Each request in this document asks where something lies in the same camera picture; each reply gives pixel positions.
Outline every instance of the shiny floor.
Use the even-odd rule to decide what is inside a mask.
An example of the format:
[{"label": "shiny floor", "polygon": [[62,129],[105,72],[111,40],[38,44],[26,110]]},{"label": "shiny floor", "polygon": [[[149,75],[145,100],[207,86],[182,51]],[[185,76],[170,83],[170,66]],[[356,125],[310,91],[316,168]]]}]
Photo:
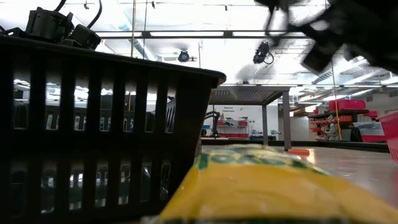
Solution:
[{"label": "shiny floor", "polygon": [[369,190],[398,208],[398,164],[393,163],[390,154],[325,147],[306,148],[310,150],[307,160]]}]

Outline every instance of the yellow package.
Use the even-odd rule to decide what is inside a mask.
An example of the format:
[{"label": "yellow package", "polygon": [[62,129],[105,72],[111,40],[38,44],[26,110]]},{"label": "yellow package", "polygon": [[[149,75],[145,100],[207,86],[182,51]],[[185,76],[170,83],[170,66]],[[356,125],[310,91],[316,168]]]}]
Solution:
[{"label": "yellow package", "polygon": [[232,145],[202,152],[159,221],[398,223],[398,212],[297,156]]}]

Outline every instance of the white wall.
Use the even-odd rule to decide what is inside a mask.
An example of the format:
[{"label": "white wall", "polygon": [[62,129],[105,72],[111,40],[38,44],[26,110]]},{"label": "white wall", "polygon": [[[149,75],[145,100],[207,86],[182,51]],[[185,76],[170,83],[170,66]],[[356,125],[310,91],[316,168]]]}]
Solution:
[{"label": "white wall", "polygon": [[[284,119],[279,118],[279,140],[284,140]],[[290,118],[290,135],[292,141],[315,141],[316,133],[310,131],[308,118]]]},{"label": "white wall", "polygon": [[384,115],[386,111],[398,110],[398,96],[389,97],[388,93],[376,93],[373,94],[373,100],[366,102],[366,98],[363,99],[366,103],[367,110],[377,110],[380,115]]},{"label": "white wall", "polygon": [[[251,120],[249,135],[251,130],[262,131],[262,107],[261,106],[228,106],[228,105],[216,105],[215,111],[224,114],[224,118],[240,118],[248,117]],[[207,107],[207,112],[213,111],[213,105]],[[211,125],[213,120],[211,118],[205,120],[205,125]],[[278,130],[278,107],[277,105],[267,106],[267,122],[268,122],[268,135],[271,135],[271,130]]]}]

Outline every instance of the ceiling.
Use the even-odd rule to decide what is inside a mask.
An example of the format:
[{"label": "ceiling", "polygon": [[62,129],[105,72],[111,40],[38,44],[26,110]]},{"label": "ceiling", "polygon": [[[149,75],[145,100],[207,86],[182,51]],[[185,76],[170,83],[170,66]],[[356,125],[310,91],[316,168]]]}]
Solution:
[{"label": "ceiling", "polygon": [[[258,30],[264,28],[269,15],[268,9],[255,4],[253,0],[162,0],[136,1],[135,22],[133,0],[102,0],[103,13],[92,27],[98,32],[132,31],[178,31],[183,30]],[[59,0],[0,0],[0,25],[5,29],[25,29],[29,11],[40,6],[52,10]],[[292,21],[300,23],[325,10],[325,0],[305,0],[293,6]],[[72,12],[73,23],[87,25],[99,8],[97,0],[67,0],[62,14]],[[284,30],[284,15],[275,13],[272,30]],[[322,74],[314,75],[300,65],[303,57],[312,47],[309,39],[284,39],[272,49],[274,62],[270,65],[254,65],[252,58],[259,43],[264,39],[140,39],[132,44],[131,38],[106,39],[96,49],[110,54],[161,60],[166,63],[201,67],[222,71],[227,74],[227,83],[317,85],[299,86],[290,91],[293,98],[318,100],[331,93],[328,85],[391,85],[398,83],[398,77],[378,68],[368,67],[366,61],[347,62],[339,51]],[[180,63],[177,57],[181,50],[187,50],[192,61]],[[364,87],[357,87],[356,92]]]}]

